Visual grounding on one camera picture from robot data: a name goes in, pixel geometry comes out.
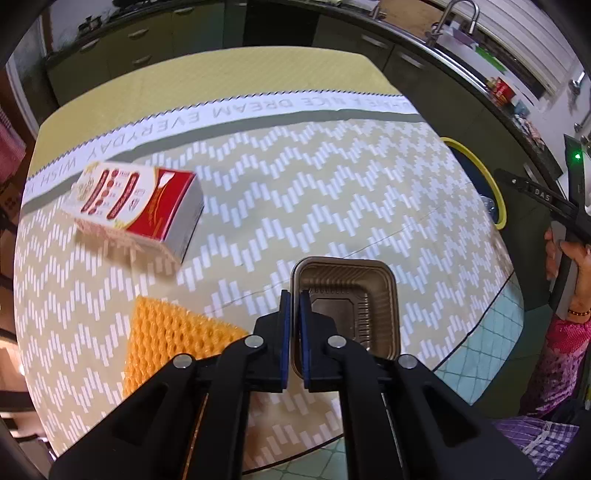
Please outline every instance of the brown plastic tray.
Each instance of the brown plastic tray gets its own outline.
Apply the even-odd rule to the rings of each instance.
[[[335,320],[337,331],[383,358],[400,354],[396,279],[377,260],[307,257],[291,272],[291,364],[301,377],[297,313],[300,292],[310,291],[312,311]]]

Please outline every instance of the bracelet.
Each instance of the bracelet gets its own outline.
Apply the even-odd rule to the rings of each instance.
[[[586,317],[587,315],[591,314],[591,309],[587,310],[586,312],[580,313],[575,312],[574,310],[569,309],[569,313],[571,315],[576,315],[577,317]]]

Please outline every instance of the purple checkered shirt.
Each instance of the purple checkered shirt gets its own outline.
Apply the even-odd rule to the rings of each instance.
[[[579,427],[532,417],[494,420],[495,427],[534,463],[544,475],[564,453]]]

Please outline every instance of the orange foam net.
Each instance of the orange foam net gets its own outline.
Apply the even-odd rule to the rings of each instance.
[[[246,335],[246,330],[179,305],[138,297],[127,344],[123,395],[132,394],[179,353],[207,358]]]

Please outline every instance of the cardboard box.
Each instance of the cardboard box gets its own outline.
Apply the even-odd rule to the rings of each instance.
[[[181,262],[203,210],[203,192],[191,171],[95,162],[61,209],[84,233]]]

